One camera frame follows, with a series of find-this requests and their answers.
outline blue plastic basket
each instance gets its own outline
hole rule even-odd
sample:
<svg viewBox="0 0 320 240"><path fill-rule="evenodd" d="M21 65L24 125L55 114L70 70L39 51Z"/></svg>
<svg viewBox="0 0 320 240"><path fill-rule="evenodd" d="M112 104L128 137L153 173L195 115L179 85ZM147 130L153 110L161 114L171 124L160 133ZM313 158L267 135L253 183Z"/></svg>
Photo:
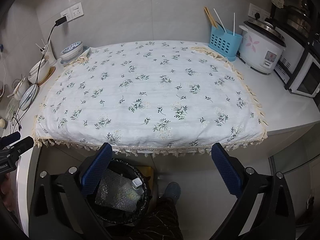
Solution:
<svg viewBox="0 0 320 240"><path fill-rule="evenodd" d="M212 26L209 48L220 53L229 61L235 61L236 53L239 49L242 36L236 33L233 36L233 32L229 31L228 29L226 29L226 31L227 32L225 33L219 24L218 29Z"/></svg>

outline pants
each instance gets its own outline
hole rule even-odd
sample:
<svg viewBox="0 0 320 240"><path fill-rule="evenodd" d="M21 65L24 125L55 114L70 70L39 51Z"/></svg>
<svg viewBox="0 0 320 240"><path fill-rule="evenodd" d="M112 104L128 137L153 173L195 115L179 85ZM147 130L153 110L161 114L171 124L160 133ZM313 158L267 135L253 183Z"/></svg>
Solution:
<svg viewBox="0 0 320 240"><path fill-rule="evenodd" d="M183 240L178 214L173 202L164 199L156 209L141 219L125 236L113 236L114 240Z"/></svg>

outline microwave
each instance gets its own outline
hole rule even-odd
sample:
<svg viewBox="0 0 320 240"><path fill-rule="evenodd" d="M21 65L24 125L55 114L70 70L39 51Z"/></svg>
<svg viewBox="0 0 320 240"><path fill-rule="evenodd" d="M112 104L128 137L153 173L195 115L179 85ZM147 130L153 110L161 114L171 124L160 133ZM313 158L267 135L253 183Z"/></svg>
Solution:
<svg viewBox="0 0 320 240"><path fill-rule="evenodd" d="M304 48L283 30L276 27L276 31L284 37L285 44L287 45L282 52L279 61L288 69L288 71L290 71L290 73L293 73L303 54ZM284 83L287 83L289 75L281 67L282 64L276 64L274 70ZM316 96L320 91L320 62L317 57L308 53L298 75L290 86L290 90L292 93L307 97L313 98Z"/></svg>

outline trash can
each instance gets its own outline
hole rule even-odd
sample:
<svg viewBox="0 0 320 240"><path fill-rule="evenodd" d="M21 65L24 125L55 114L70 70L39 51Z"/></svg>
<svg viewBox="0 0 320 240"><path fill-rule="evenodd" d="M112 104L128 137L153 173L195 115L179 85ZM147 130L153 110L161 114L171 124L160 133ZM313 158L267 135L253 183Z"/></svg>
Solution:
<svg viewBox="0 0 320 240"><path fill-rule="evenodd" d="M146 177L144 177L136 167L120 159L112 159L108 166L108 169L118 174L122 174L123 177L126 177L130 180L139 177L142 181L141 187L144 193L143 197L138 200L137 209L134 212L126 212L111 207L105 207L95 203L96 195L100 185L99 182L94 193L87 196L88 203L96 213L97 217L101 220L117 225L130 224L135 220L143 217L148 210L149 202L152 198L151 190L149 188L148 180L146 179Z"/></svg>

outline bubble wrap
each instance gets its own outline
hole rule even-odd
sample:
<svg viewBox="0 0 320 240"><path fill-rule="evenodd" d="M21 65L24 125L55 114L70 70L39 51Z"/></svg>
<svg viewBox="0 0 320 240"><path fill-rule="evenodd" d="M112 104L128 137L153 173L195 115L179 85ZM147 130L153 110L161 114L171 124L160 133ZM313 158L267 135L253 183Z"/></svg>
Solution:
<svg viewBox="0 0 320 240"><path fill-rule="evenodd" d="M107 169L102 176L95 203L100 206L134 212L143 189L134 190L132 181Z"/></svg>

